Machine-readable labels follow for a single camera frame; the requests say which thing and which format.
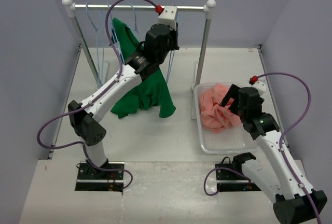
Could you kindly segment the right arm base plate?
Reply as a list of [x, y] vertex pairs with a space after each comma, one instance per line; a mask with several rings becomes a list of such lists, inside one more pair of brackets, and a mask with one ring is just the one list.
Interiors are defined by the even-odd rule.
[[217, 170], [215, 175], [219, 192], [261, 191], [255, 183], [231, 171]]

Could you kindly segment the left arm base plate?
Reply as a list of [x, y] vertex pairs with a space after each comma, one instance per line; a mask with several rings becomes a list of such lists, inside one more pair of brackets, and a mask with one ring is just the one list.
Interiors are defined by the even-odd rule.
[[124, 162], [109, 162], [102, 166], [112, 172], [98, 171], [86, 161], [76, 164], [78, 169], [75, 191], [123, 192]]

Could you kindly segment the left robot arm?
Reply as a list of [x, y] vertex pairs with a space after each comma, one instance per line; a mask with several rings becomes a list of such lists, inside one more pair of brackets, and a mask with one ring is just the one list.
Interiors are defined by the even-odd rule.
[[107, 175], [108, 159], [102, 140], [106, 130], [100, 121], [106, 113], [129, 91], [142, 83], [151, 81], [168, 53], [179, 49], [177, 27], [154, 24], [145, 40], [120, 65], [118, 72], [95, 93], [81, 103], [71, 101], [68, 113], [71, 127], [82, 141], [89, 172], [97, 179]]

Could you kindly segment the pink t shirt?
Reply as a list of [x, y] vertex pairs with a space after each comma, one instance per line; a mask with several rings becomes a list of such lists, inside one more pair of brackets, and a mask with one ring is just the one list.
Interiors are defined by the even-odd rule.
[[240, 118], [229, 110], [233, 100], [225, 107], [220, 106], [228, 89], [228, 86], [217, 83], [199, 96], [200, 120], [213, 133], [235, 128], [241, 123]]

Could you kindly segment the blue hanger of pink shirt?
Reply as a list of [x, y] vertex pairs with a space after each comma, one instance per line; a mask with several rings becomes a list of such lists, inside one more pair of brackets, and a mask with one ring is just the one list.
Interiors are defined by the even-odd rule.
[[[182, 13], [178, 14], [177, 23], [178, 23], [178, 26], [182, 25]], [[168, 70], [167, 70], [167, 75], [166, 75], [166, 79], [165, 79], [166, 83], [169, 83], [169, 80], [170, 80], [172, 65], [173, 65], [173, 62], [174, 62], [174, 57], [175, 57], [175, 51], [170, 51]]]

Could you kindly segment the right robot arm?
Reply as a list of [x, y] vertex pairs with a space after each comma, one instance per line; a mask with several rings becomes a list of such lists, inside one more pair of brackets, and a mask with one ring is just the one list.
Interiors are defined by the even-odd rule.
[[244, 130], [265, 154], [271, 170], [259, 164], [251, 153], [237, 156], [231, 166], [235, 178], [251, 179], [267, 196], [279, 223], [303, 223], [318, 220], [327, 203], [322, 190], [315, 190], [284, 145], [284, 138], [274, 117], [262, 110], [265, 87], [238, 87], [232, 84], [221, 106], [237, 115]]

